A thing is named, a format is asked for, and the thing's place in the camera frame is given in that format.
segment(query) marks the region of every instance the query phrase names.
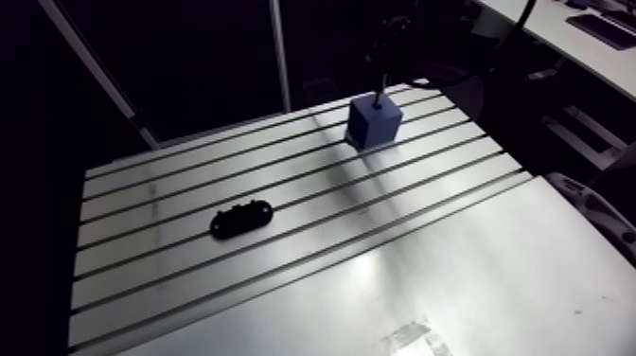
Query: table surface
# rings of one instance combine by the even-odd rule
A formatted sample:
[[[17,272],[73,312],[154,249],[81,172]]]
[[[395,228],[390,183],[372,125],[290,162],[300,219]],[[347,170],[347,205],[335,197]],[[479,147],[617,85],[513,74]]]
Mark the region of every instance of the table surface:
[[[478,3],[516,22],[525,0],[476,0]],[[528,18],[525,30],[542,40],[570,60],[582,65],[628,98],[636,100],[636,48],[618,51],[565,19],[583,13],[598,14],[569,8],[565,2],[538,0]]]
[[[629,347],[623,258],[439,92],[387,92],[403,123],[372,151],[343,141],[346,98],[89,170],[70,352]],[[209,236],[252,199],[269,225]]]

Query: aluminum table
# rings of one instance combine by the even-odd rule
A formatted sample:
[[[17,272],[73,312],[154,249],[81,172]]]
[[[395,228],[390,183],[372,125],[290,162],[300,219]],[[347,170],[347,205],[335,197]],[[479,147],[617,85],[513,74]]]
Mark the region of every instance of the aluminum table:
[[[89,170],[69,353],[636,350],[611,245],[439,92],[387,92],[403,123],[371,151],[346,98]],[[252,199],[269,225],[211,238]]]

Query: black object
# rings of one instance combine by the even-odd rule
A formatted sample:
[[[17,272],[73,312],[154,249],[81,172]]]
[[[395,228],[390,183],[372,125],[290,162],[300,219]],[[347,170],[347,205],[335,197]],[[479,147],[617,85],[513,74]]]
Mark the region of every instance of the black object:
[[[612,21],[614,24],[629,28],[632,32],[636,32],[636,16],[625,11],[607,11],[603,12],[603,17]]]
[[[565,21],[615,49],[623,50],[636,46],[636,37],[595,15],[573,16]]]
[[[590,1],[587,0],[568,0],[565,5],[572,9],[587,9],[590,5]]]
[[[228,211],[219,211],[210,223],[210,234],[218,240],[229,240],[270,223],[274,216],[272,206],[265,201],[252,201],[247,205],[234,205]]]

